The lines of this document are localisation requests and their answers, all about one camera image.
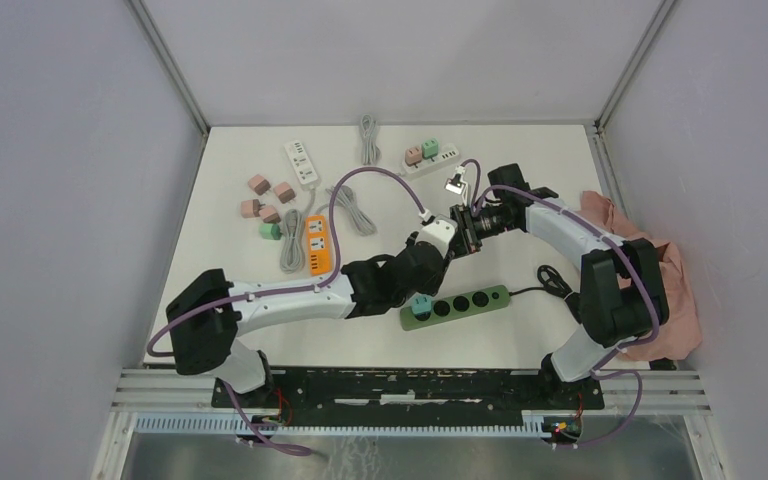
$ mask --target coiled black cord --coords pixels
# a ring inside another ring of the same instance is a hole
[[[567,304],[567,307],[569,307],[575,321],[581,323],[581,319],[578,315],[578,307],[581,297],[579,294],[572,291],[572,288],[564,281],[561,274],[555,270],[555,267],[551,265],[540,265],[537,268],[537,281],[540,282],[542,287],[523,288],[522,290],[510,292],[509,295],[513,297],[520,293],[542,290],[550,295],[562,298],[564,303]]]

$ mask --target white table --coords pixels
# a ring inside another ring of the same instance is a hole
[[[584,190],[600,191],[583,127],[577,125],[384,126],[378,133],[379,166],[396,169],[407,147],[436,137],[454,143],[462,159],[476,158],[486,172],[519,163],[532,187],[548,186],[577,207]],[[322,185],[316,205],[326,202],[326,186],[359,166],[356,127],[224,127],[210,133],[152,332],[167,323],[164,308],[201,272],[223,268],[230,280],[282,281],[308,276],[278,268],[281,242],[261,239],[258,219],[243,219],[239,205],[255,197],[246,181],[264,175],[272,185],[288,181],[298,187],[283,144],[301,140]],[[426,208],[446,214],[457,196],[443,189],[454,167],[410,180]],[[347,183],[358,193],[360,207],[378,233],[360,237],[345,212],[335,213],[343,261],[396,254],[419,228],[416,208],[393,180],[361,174]],[[308,194],[298,189],[294,204],[280,205],[271,192],[262,202],[283,214],[304,208]],[[577,288],[576,269],[552,247],[531,235],[509,232],[485,240],[483,250],[452,262],[439,296],[504,284],[514,290],[538,285],[536,269],[555,266]],[[560,347],[576,324],[561,299],[544,292],[513,297],[508,308],[411,332],[401,329],[398,310],[378,317],[350,320],[310,319],[255,331],[241,337],[263,350],[273,365],[357,367],[538,368],[543,357]],[[170,350],[167,336],[158,344]],[[163,361],[146,357],[146,362]],[[615,360],[608,368],[648,368],[645,362]]]

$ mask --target robotic hand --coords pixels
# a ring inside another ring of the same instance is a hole
[[[541,366],[540,373],[550,388],[586,378],[610,359],[613,350],[666,322],[666,295],[650,242],[626,241],[592,224],[581,224],[579,217],[575,217],[579,223],[573,222],[558,195],[545,187],[530,189],[516,164],[489,172],[490,189],[497,200],[483,208],[480,201],[484,196],[479,202],[467,200],[463,189],[468,191],[468,185],[462,175],[459,167],[446,186],[464,199],[463,204],[450,208],[449,217],[423,212],[422,228],[408,238],[398,255],[345,264],[322,288],[310,288],[310,279],[261,284],[230,282],[221,269],[202,273],[166,309],[169,327],[187,312],[204,310],[187,322],[175,323],[169,332],[177,372],[210,373],[238,393],[269,385],[266,356],[246,348],[236,337],[308,318],[380,315],[402,306],[416,293],[433,296],[452,260],[479,252],[482,240],[488,237],[516,229],[545,240],[581,270],[581,324]],[[527,192],[532,199],[514,190]],[[619,258],[611,244],[619,246],[626,258]],[[629,272],[628,265],[634,272]],[[649,298],[644,299],[634,285],[620,288],[618,275],[638,277]],[[264,291],[270,296],[255,295]],[[230,297],[242,299],[223,301]],[[647,303],[654,306],[657,324],[653,324]],[[208,304],[216,306],[205,309]]]

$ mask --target orange power strip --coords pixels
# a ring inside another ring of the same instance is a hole
[[[328,239],[328,223],[324,215],[307,217],[307,259],[311,275],[331,271],[331,240]]]

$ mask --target green power strip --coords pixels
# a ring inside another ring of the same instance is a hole
[[[405,307],[399,310],[399,320],[402,322],[402,330],[410,331],[499,310],[510,303],[511,296],[508,289],[504,285],[496,285],[474,292],[435,299],[431,313],[427,314],[426,318],[417,318],[410,307]]]

